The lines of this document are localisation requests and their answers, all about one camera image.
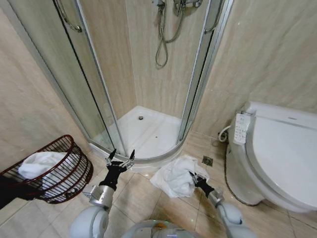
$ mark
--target toilet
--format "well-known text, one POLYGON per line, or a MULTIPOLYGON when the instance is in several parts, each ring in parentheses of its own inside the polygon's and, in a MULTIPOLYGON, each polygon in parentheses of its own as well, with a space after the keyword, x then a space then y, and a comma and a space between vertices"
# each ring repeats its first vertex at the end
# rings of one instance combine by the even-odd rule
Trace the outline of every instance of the toilet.
POLYGON ((239 201, 317 210, 317 115, 247 102, 228 139, 226 182, 239 201))

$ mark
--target shower drain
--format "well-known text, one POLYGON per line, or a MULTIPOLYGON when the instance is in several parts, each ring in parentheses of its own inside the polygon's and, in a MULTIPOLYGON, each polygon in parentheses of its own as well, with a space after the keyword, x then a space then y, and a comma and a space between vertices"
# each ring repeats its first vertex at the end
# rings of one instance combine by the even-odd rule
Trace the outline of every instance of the shower drain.
POLYGON ((210 158, 210 157, 204 155, 202 163, 212 167, 213 158, 210 158))

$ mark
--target dark red basket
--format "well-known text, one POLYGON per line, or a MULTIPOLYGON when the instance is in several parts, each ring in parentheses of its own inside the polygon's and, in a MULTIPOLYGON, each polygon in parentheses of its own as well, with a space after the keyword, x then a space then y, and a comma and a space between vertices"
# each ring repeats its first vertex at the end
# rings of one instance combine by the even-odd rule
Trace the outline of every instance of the dark red basket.
POLYGON ((7 189, 19 189, 26 185, 32 187, 32 192, 24 194, 27 198, 37 198, 48 203, 57 204, 65 202, 79 194, 89 183, 93 175, 93 164, 76 145, 70 135, 64 135, 37 152, 53 151, 66 152, 64 158, 44 174, 34 178, 25 179, 18 173, 20 162, 0 173, 16 183, 1 184, 7 189))

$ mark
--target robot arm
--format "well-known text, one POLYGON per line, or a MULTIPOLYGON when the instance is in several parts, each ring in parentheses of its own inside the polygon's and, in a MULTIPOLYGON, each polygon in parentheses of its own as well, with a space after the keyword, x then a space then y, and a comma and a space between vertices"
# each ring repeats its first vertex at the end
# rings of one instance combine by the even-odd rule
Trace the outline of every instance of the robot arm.
POLYGON ((207 184, 206 179, 190 173, 196 187, 200 187, 220 214, 228 238, 255 238, 256 235, 246 226, 241 212, 232 204, 224 202, 220 192, 207 184))
POLYGON ((113 194, 116 191, 119 175, 134 164, 134 151, 126 162, 111 161, 114 150, 107 160, 108 173, 99 186, 87 185, 83 193, 93 206, 83 210, 72 223, 69 236, 71 238, 103 238, 108 226, 108 215, 112 206, 113 194))

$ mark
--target bidet control panel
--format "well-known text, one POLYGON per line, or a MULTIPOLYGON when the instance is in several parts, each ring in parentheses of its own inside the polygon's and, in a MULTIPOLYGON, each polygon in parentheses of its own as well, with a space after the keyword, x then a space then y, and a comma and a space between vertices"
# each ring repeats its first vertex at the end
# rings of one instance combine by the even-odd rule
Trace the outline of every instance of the bidet control panel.
POLYGON ((233 143, 243 145, 246 143, 247 130, 250 124, 250 116, 238 113, 234 126, 233 143))

